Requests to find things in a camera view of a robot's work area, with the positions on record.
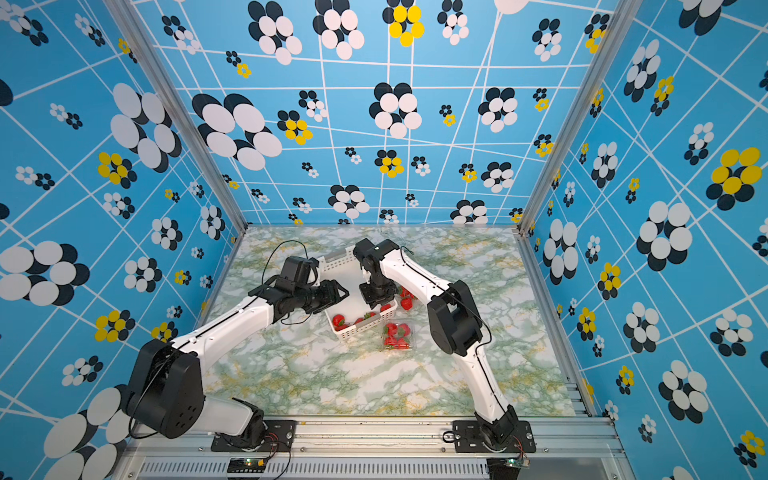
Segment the white perforated plastic basket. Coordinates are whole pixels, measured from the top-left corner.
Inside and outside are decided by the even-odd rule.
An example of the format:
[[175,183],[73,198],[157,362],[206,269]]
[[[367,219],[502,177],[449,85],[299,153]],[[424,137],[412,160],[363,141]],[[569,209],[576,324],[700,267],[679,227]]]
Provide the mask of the white perforated plastic basket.
[[[365,303],[359,285],[366,282],[367,272],[353,255],[352,246],[319,257],[318,262],[320,280],[335,279],[350,292],[348,298],[324,311],[328,324],[338,340],[350,342],[362,332],[376,329],[394,318],[398,310],[396,300],[389,302],[392,308],[383,313],[380,312],[382,305],[370,308]],[[337,314],[343,315],[346,321],[346,327],[340,331],[335,331],[332,325],[332,318]],[[366,320],[355,325],[355,321],[360,317]]]

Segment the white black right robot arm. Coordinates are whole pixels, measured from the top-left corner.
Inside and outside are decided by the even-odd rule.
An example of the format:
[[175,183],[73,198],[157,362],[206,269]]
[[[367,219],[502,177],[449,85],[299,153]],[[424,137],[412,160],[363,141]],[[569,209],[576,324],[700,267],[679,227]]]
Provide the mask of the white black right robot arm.
[[400,287],[426,306],[434,343],[453,356],[470,389],[484,443],[494,451],[505,449],[513,440],[518,416],[488,363],[486,324],[469,286],[429,272],[389,239],[375,244],[365,238],[355,244],[353,255],[365,272],[359,289],[369,306],[389,302]]

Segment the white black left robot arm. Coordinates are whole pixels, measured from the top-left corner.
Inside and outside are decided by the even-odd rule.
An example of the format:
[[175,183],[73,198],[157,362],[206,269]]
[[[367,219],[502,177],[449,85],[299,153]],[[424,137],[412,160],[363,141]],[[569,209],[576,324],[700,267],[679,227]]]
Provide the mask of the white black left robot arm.
[[139,422],[167,439],[187,433],[218,435],[239,450],[255,450],[265,441],[264,412],[237,399],[204,393],[203,376],[245,339],[296,310],[322,312],[350,292],[336,280],[319,284],[263,284],[228,312],[165,343],[153,339],[139,351],[128,384],[120,389],[120,408],[129,422]]

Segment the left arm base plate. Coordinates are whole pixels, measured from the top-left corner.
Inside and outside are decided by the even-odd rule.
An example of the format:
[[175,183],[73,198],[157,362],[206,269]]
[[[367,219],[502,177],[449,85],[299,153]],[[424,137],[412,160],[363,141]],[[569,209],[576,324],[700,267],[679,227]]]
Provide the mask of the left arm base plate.
[[259,420],[239,436],[215,434],[213,452],[288,452],[292,447],[298,422],[291,419]]

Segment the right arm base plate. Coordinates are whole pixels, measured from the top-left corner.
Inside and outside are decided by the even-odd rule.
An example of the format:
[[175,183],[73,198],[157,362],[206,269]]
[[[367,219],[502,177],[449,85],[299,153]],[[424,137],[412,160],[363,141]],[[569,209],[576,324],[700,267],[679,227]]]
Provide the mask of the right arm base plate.
[[513,428],[509,424],[456,420],[443,437],[454,445],[457,453],[519,455],[537,451],[531,425],[523,420],[515,422]]

